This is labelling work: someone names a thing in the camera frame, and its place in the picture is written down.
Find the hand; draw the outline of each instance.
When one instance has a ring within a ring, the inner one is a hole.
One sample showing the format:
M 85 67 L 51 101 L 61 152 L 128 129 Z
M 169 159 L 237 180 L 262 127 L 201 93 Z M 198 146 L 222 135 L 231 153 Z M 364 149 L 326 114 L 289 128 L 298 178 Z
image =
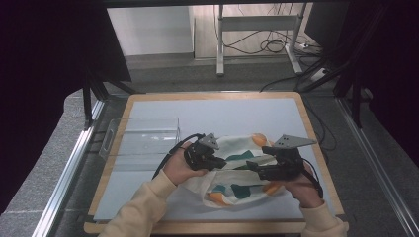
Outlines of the hand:
M 304 162 L 304 168 L 312 175 L 311 168 Z M 299 200 L 302 208 L 316 208 L 323 205 L 323 200 L 318 195 L 313 183 L 303 174 L 296 179 L 288 182 L 282 182 L 286 189 L 293 194 L 293 197 Z
M 186 180 L 192 177 L 200 177 L 208 172 L 208 170 L 192 170 L 185 161 L 184 151 L 192 143 L 187 141 L 182 144 L 182 148 L 179 148 L 175 154 L 167 161 L 163 168 L 164 173 L 174 185 L 184 183 Z

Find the wrist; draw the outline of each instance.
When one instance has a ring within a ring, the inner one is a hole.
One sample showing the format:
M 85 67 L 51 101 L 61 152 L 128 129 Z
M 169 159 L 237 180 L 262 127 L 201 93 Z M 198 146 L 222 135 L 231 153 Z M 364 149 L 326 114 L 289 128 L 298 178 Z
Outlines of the wrist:
M 324 200 L 318 195 L 318 191 L 314 188 L 300 189 L 293 196 L 299 200 L 301 208 L 317 208 L 324 204 Z

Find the white wall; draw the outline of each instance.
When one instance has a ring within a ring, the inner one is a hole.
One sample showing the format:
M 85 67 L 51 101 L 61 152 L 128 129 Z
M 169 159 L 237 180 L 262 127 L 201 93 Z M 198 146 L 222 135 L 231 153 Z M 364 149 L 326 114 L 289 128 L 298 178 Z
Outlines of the white wall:
M 108 9 L 125 56 L 192 52 L 190 7 Z

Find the wooden frame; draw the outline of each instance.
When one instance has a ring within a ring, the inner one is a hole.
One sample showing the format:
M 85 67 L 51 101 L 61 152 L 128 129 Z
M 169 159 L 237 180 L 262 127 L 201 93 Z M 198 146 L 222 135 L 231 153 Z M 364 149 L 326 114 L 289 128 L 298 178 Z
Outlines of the wooden frame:
M 137 101 L 177 101 L 177 100 L 237 100 L 237 99 L 281 99 L 292 98 L 296 101 L 301 119 L 308 134 L 308 137 L 315 138 L 311 122 L 305 110 L 301 96 L 295 92 L 219 92 L 219 93 L 171 93 L 171 94 L 145 94 L 130 96 L 126 104 L 122 119 L 129 119 L 133 104 Z M 93 198 L 88 215 L 90 220 L 84 224 L 84 230 L 87 233 L 100 233 L 106 225 L 106 222 L 96 223 L 93 216 L 98 208 L 99 201 L 105 191 L 106 185 L 110 179 L 114 167 L 116 154 L 120 147 L 121 139 L 126 128 L 126 123 L 121 123 L 116 134 L 111 155 L 105 165 L 101 180 Z M 320 168 L 320 174 L 324 179 L 332 206 L 337 216 L 344 218 L 344 210 L 339 197 L 336 193 L 330 173 L 327 169 L 323 155 L 318 144 L 312 146 L 313 152 Z M 182 221 L 160 221 L 154 228 L 153 234 L 272 234 L 272 233 L 299 233 L 305 226 L 303 220 L 289 221 L 222 221 L 222 222 L 182 222 Z

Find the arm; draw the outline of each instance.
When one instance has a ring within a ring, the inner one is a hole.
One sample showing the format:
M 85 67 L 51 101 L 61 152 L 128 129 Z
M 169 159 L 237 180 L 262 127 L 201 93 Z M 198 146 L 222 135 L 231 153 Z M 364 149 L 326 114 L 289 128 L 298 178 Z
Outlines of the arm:
M 185 143 L 183 147 L 186 148 L 190 144 L 190 142 Z M 179 149 L 152 181 L 141 185 L 131 201 L 120 209 L 99 236 L 149 236 L 153 225 L 163 217 L 166 211 L 166 199 L 176 186 L 206 172 L 191 170 L 185 162 L 183 149 Z
M 317 190 L 308 178 L 300 175 L 296 180 L 286 182 L 285 187 L 299 200 L 299 209 L 306 222 L 301 232 L 302 237 L 346 236 L 348 226 L 330 213 L 326 202 L 318 196 Z

